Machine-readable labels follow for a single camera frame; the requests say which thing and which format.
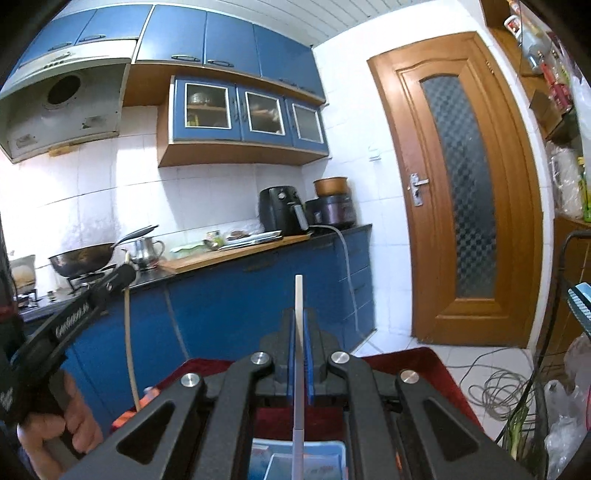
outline glass cabinet door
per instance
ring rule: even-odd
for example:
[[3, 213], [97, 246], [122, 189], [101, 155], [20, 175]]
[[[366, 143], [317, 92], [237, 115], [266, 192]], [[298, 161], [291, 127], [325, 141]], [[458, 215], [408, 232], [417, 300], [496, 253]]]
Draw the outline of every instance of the glass cabinet door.
[[233, 85], [177, 80], [175, 95], [175, 140], [240, 140]]
[[238, 87], [242, 138], [245, 141], [291, 145], [281, 97]]
[[324, 128], [318, 109], [292, 100], [288, 100], [287, 104], [293, 129], [294, 146], [328, 154], [328, 147], [324, 140]]

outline glass pane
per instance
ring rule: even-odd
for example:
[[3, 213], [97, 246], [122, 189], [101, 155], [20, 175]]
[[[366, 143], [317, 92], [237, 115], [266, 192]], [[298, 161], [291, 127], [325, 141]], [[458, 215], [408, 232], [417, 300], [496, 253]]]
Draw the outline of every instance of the glass pane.
[[228, 89], [187, 84], [187, 127], [230, 128]]
[[318, 114], [315, 110], [300, 105], [294, 105], [295, 125], [298, 136], [302, 140], [322, 143]]
[[285, 135], [281, 107], [277, 98], [247, 92], [246, 104], [252, 132]]
[[457, 298], [494, 298], [496, 223], [486, 149], [460, 80], [421, 82], [447, 167], [456, 228]]

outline mug handle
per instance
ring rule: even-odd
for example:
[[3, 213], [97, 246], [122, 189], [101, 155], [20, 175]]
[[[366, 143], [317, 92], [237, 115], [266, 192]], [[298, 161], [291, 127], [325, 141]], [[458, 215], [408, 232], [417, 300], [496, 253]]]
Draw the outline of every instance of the mug handle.
[[166, 250], [166, 246], [164, 245], [164, 242], [162, 240], [156, 240], [154, 242], [154, 245], [156, 244], [160, 244], [162, 245], [162, 250], [160, 251], [160, 253], [158, 254], [158, 258], [162, 257], [162, 255], [164, 255], [164, 250]]

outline black appliance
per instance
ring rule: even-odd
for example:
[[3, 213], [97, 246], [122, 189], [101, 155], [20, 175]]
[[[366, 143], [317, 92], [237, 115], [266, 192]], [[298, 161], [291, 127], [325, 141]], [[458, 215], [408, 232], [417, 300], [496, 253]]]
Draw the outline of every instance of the black appliance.
[[265, 232], [281, 230], [284, 236], [301, 235], [309, 228], [306, 211], [295, 187], [271, 187], [261, 191], [259, 218]]
[[328, 195], [306, 202], [306, 210], [316, 225], [348, 228], [357, 221], [353, 200], [349, 194]]

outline checkered glass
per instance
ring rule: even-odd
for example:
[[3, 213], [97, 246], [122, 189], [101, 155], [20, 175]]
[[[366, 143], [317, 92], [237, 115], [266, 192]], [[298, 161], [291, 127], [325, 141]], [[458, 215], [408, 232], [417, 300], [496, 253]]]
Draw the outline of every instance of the checkered glass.
[[496, 225], [491, 172], [472, 106], [456, 76], [421, 82], [439, 133], [456, 230], [456, 297], [494, 298]]

